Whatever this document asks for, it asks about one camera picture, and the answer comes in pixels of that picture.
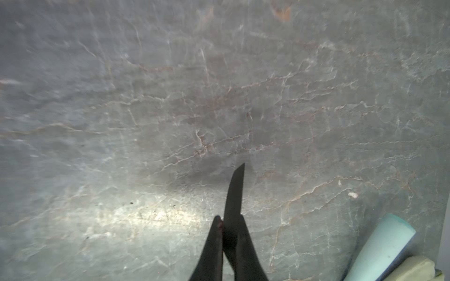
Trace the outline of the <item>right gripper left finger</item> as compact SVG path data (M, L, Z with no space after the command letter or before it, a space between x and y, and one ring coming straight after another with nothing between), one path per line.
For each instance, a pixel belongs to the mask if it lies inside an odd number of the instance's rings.
M198 264L189 281L221 281L223 277L223 221L213 219Z

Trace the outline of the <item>black mouse battery cover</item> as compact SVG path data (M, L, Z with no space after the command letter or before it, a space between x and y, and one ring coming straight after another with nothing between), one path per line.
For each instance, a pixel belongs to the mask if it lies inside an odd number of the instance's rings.
M233 271L236 271L236 245L239 231L239 218L243 198L245 164L233 173L226 197L223 218L223 251Z

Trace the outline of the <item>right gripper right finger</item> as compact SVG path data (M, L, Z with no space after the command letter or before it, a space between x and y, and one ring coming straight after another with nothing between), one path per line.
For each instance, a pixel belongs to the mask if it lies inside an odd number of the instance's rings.
M268 281L243 215L240 216L238 224L235 269L236 281Z

